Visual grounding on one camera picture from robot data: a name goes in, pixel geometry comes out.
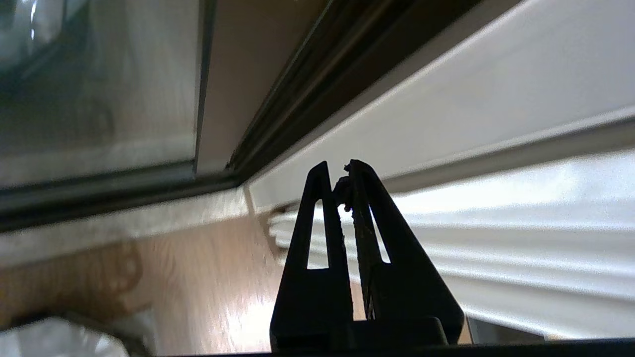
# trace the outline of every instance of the wood grain surface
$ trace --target wood grain surface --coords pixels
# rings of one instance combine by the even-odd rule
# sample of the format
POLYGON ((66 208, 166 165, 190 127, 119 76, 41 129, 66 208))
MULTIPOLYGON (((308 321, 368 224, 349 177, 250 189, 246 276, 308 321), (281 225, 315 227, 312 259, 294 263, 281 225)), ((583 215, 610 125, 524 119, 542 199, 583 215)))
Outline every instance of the wood grain surface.
POLYGON ((226 220, 0 271, 0 326, 43 311, 108 322, 151 307, 159 354, 269 351, 281 274, 255 219, 226 220))

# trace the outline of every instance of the white fabric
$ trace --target white fabric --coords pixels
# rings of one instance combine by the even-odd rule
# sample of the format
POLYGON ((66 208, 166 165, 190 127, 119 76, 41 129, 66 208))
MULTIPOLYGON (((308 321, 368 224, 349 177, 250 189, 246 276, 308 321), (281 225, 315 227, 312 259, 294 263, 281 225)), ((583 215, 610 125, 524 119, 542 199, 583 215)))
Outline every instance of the white fabric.
POLYGON ((75 325, 61 318, 47 318, 0 333, 3 357, 128 357, 115 337, 75 325))
MULTIPOLYGON (((394 200, 470 316, 563 337, 633 337, 633 162, 635 151, 571 158, 394 200)), ((273 218, 278 246, 288 247, 296 214, 273 218)), ((352 218, 342 207, 340 216, 358 280, 352 218)), ((327 266, 320 208, 309 263, 327 266)))

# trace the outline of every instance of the white trim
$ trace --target white trim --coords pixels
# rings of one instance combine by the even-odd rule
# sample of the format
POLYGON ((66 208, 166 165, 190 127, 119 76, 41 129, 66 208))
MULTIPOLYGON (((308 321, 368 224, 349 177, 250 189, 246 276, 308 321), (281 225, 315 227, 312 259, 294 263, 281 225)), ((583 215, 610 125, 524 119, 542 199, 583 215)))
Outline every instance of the white trim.
POLYGON ((395 177, 632 116, 634 17, 630 0, 517 5, 254 180, 256 210, 296 201, 323 160, 333 181, 351 158, 395 177))
POLYGON ((0 268, 249 214, 242 187, 0 234, 0 268))

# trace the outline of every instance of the white curtain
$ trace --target white curtain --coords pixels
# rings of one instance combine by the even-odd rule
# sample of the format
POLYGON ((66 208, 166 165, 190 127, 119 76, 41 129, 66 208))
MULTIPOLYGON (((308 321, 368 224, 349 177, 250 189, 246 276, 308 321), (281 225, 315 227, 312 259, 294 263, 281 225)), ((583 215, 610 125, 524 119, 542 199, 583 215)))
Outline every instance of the white curtain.
MULTIPOLYGON (((562 337, 633 337, 633 163, 635 151, 570 158, 393 198, 469 316, 562 337)), ((278 246, 288 247, 296 215, 273 217, 278 246)), ((340 216, 359 281, 352 218, 342 207, 340 216)), ((327 266, 320 207, 309 265, 327 266)))

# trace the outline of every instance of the glass pane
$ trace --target glass pane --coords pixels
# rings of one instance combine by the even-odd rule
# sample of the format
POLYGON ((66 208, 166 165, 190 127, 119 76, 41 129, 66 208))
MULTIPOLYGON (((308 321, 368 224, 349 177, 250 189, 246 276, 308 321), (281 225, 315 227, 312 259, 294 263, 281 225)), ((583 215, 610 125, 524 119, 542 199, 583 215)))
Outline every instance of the glass pane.
POLYGON ((0 0, 0 188, 191 160, 198 0, 0 0))

